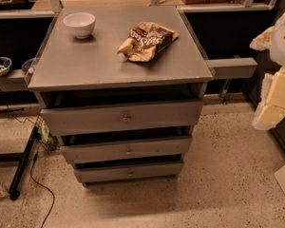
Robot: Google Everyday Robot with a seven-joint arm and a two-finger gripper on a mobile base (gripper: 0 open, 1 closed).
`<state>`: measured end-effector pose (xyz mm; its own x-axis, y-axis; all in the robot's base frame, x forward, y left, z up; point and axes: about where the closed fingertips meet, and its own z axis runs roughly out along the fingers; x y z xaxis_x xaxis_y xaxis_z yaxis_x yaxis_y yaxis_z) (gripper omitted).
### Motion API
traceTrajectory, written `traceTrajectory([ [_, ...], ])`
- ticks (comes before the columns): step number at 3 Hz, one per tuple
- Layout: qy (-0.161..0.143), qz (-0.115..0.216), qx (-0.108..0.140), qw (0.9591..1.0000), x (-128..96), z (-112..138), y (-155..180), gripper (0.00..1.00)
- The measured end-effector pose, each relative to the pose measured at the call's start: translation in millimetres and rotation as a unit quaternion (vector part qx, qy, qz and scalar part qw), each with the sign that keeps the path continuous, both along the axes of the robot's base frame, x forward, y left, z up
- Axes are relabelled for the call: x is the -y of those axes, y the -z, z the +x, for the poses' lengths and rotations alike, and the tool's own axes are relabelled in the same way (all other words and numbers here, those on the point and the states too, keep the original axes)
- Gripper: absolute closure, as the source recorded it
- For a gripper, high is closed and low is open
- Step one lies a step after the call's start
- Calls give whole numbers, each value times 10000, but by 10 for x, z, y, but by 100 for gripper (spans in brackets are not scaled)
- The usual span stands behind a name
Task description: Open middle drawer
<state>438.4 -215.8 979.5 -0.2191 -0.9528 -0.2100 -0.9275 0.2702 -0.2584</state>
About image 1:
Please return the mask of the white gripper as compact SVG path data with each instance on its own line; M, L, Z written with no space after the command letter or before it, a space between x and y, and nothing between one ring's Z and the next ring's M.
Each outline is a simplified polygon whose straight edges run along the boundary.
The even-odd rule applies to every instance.
M270 49L271 60L282 66L274 75L264 75L261 101L252 120L254 129L266 131L275 128L285 118L285 12L273 27L252 40L250 48L258 51Z

